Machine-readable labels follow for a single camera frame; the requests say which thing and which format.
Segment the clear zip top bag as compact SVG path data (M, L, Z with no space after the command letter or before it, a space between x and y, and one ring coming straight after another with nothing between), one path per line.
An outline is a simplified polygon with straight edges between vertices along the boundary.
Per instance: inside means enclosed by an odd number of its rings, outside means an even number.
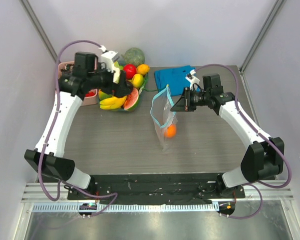
M173 139L164 137L165 129L171 124L177 125L176 113L170 111L173 105L174 103L169 87L165 87L159 91L152 99L150 116L153 120L155 132L162 151L167 150Z

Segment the orange fruit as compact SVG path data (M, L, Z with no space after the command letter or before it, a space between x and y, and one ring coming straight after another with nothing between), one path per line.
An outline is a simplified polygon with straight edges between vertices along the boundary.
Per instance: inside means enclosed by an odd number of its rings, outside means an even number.
M177 133L176 124L169 125L164 131L164 137L173 138Z

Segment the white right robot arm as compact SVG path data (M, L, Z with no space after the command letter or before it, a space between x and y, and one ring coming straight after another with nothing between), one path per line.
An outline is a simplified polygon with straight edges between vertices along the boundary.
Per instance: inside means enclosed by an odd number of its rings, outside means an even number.
M280 156L284 152L283 140L279 137L272 138L245 115L240 103L235 101L235 95L224 92L218 74L204 76L203 86L200 87L195 73L192 70L186 75L190 86L184 88L171 110L193 112L198 106L208 106L229 124L246 148L240 166L217 177L217 195L225 198L238 186L281 174L284 168L284 161Z

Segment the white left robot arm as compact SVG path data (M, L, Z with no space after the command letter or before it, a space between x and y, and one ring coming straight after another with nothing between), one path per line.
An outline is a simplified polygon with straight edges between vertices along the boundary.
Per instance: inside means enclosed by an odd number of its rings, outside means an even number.
M101 56L77 52L71 70L57 75L59 92L45 130L33 150L26 150L25 160L44 176L65 181L79 188L79 194L89 200L96 195L92 177L80 171L73 160L64 158L64 148L72 121L85 95L95 89L115 97L129 95L132 88L126 83L124 71L114 63L119 54L106 50Z

